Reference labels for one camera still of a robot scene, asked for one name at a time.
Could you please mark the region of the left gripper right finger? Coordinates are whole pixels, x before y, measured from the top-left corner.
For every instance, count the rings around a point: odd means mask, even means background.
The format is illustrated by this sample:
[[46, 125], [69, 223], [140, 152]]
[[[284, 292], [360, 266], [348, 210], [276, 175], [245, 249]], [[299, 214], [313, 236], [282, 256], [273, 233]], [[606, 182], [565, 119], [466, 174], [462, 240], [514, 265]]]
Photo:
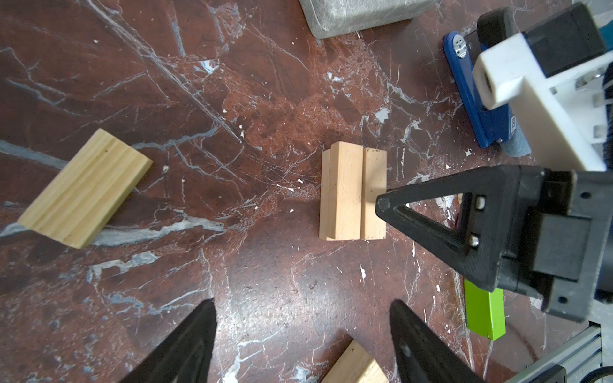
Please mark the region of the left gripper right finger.
[[390, 331], [402, 382], [482, 382], [403, 301], [390, 305]]

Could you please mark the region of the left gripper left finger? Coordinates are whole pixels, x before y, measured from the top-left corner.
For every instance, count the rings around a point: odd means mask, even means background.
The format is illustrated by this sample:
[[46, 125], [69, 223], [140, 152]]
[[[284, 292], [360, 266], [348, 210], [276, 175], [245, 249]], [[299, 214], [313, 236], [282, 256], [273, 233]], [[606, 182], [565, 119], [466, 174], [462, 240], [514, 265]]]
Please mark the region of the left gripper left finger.
[[206, 299], [122, 381], [206, 382], [216, 329], [215, 302]]

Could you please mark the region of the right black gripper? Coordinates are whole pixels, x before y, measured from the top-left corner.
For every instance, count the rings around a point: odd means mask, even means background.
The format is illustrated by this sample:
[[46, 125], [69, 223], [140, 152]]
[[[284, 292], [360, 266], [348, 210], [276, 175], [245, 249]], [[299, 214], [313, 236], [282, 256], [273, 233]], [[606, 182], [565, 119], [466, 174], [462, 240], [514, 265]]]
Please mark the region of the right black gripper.
[[[480, 289], [509, 290], [503, 258], [526, 170], [484, 167], [397, 188], [378, 196], [375, 212]], [[455, 228], [411, 207], [456, 195], [463, 201]], [[573, 322], [587, 318], [611, 221], [610, 172], [546, 172], [539, 201], [528, 209], [520, 248], [522, 270], [542, 296], [544, 313]]]

